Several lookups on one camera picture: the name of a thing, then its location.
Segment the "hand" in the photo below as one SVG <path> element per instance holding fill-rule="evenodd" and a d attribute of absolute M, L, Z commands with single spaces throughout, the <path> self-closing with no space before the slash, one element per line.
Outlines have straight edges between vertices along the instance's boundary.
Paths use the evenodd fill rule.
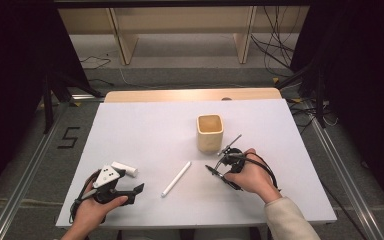
<path fill-rule="evenodd" d="M 250 148 L 244 155 L 254 161 L 264 164 L 254 154 L 255 149 Z M 256 164 L 245 162 L 244 168 L 240 173 L 226 173 L 224 177 L 231 182 L 236 183 L 247 192 L 256 193 L 265 202 L 269 203 L 282 197 L 280 192 L 274 187 L 270 175 Z"/>
<path fill-rule="evenodd" d="M 85 192 L 92 190 L 92 181 L 87 186 Z M 113 199 L 106 204 L 100 204 L 93 198 L 84 200 L 79 209 L 77 209 L 76 218 L 71 228 L 64 235 L 63 239 L 85 239 L 104 219 L 105 215 L 116 207 L 121 206 L 128 199 L 127 196 L 121 196 Z"/>

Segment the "person's left hand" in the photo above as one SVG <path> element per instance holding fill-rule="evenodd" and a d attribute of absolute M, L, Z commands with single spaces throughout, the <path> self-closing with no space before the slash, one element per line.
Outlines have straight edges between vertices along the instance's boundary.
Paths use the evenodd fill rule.
<path fill-rule="evenodd" d="M 85 193 L 92 190 L 92 181 L 86 187 Z M 77 209 L 73 225 L 62 239 L 85 239 L 104 219 L 105 215 L 116 207 L 121 206 L 128 199 L 121 196 L 106 204 L 100 204 L 93 198 L 84 200 Z"/>

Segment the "beige cup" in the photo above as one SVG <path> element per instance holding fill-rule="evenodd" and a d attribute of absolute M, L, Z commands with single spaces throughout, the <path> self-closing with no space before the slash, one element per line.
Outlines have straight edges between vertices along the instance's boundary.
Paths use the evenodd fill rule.
<path fill-rule="evenodd" d="M 201 115 L 197 118 L 198 149 L 204 153 L 220 150 L 223 140 L 223 122 L 219 115 Z"/>

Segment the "pen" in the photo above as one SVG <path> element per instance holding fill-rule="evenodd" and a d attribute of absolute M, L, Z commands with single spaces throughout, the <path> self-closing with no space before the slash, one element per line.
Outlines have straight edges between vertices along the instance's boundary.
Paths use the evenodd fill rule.
<path fill-rule="evenodd" d="M 171 181 L 171 183 L 167 186 L 167 188 L 161 193 L 161 197 L 167 196 L 168 192 L 173 188 L 173 186 L 179 181 L 179 179 L 183 176 L 183 174 L 188 170 L 188 168 L 191 166 L 191 162 L 189 161 L 186 163 L 186 165 L 183 167 L 183 169 L 177 174 L 177 176 Z"/>

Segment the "white cylinder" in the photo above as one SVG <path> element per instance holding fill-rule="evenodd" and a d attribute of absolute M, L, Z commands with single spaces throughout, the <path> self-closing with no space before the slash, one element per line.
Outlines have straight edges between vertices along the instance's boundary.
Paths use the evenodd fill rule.
<path fill-rule="evenodd" d="M 113 162 L 111 164 L 111 167 L 126 170 L 126 174 L 129 175 L 130 177 L 136 177 L 138 175 L 138 172 L 139 172 L 137 168 L 133 168 L 133 167 L 130 167 L 130 166 L 118 163 L 118 162 Z"/>

